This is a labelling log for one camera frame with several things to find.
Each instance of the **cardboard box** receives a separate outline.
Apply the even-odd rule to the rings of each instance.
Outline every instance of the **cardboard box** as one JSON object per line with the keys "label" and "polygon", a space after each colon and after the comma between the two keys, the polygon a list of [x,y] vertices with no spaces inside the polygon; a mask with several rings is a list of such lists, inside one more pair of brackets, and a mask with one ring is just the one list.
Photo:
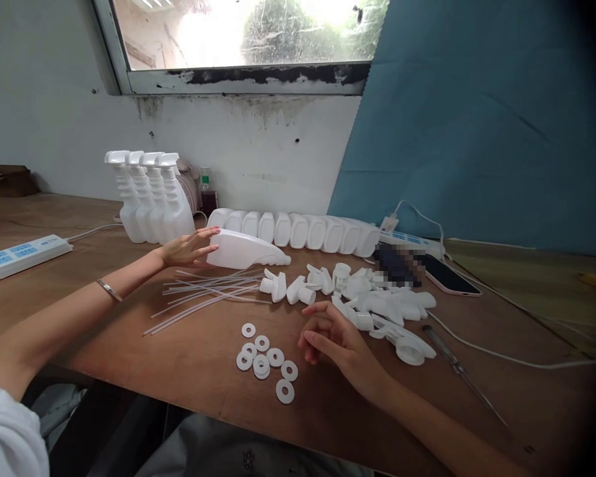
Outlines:
{"label": "cardboard box", "polygon": [[39,191],[26,166],[0,165],[0,197],[24,197]]}

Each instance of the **bracelet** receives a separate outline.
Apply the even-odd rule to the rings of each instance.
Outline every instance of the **bracelet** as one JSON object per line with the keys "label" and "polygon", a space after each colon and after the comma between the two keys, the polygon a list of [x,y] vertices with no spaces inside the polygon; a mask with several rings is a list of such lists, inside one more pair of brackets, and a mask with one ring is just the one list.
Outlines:
{"label": "bracelet", "polygon": [[121,296],[117,295],[117,293],[115,292],[115,290],[113,290],[109,284],[105,283],[103,280],[100,280],[99,278],[96,280],[96,282],[98,284],[101,285],[101,287],[106,290],[109,295],[113,298],[115,298],[117,301],[121,301]]}

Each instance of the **window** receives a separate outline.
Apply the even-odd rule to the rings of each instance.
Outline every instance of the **window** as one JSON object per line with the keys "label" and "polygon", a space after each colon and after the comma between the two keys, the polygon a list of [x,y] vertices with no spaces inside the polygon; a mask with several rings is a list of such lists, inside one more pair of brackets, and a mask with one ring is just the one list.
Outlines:
{"label": "window", "polygon": [[388,2],[94,0],[125,94],[361,94]]}

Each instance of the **white washer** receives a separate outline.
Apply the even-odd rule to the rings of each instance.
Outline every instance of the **white washer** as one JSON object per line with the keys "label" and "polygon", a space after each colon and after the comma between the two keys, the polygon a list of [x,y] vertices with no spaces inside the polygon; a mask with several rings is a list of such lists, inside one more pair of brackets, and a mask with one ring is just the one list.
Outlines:
{"label": "white washer", "polygon": [[246,351],[241,351],[236,357],[236,365],[241,371],[247,371],[252,367],[254,357]]}
{"label": "white washer", "polygon": [[270,339],[265,335],[260,335],[256,337],[254,344],[256,345],[257,350],[265,352],[270,348]]}
{"label": "white washer", "polygon": [[269,348],[267,350],[267,359],[270,361],[270,366],[279,368],[285,362],[285,354],[278,348]]}
{"label": "white washer", "polygon": [[241,351],[251,354],[252,359],[254,359],[258,354],[258,350],[256,349],[256,345],[254,343],[245,343]]}
{"label": "white washer", "polygon": [[280,370],[283,373],[283,378],[287,381],[296,381],[296,378],[298,377],[298,367],[296,367],[293,361],[285,361]]}
{"label": "white washer", "polygon": [[245,323],[241,328],[241,333],[246,338],[251,338],[256,334],[256,327],[251,323]]}
{"label": "white washer", "polygon": [[258,379],[265,379],[270,375],[270,361],[264,354],[254,358],[254,374]]}
{"label": "white washer", "polygon": [[276,383],[276,397],[282,404],[290,404],[295,396],[293,384],[287,380],[280,380]]}

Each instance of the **phone case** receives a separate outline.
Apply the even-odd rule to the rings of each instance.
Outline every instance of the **phone case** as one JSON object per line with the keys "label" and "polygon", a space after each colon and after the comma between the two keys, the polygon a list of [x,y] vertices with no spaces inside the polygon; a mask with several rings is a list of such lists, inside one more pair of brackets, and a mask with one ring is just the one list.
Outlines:
{"label": "phone case", "polygon": [[477,288],[477,291],[479,293],[469,293],[467,291],[459,291],[458,292],[456,290],[451,290],[450,288],[446,288],[439,280],[437,280],[433,275],[429,274],[428,272],[426,272],[426,276],[430,279],[431,282],[433,282],[435,285],[437,285],[437,288],[442,290],[442,292],[444,292],[444,293],[448,293],[449,295],[472,296],[472,297],[481,296],[481,291],[472,284],[471,285],[474,288]]}

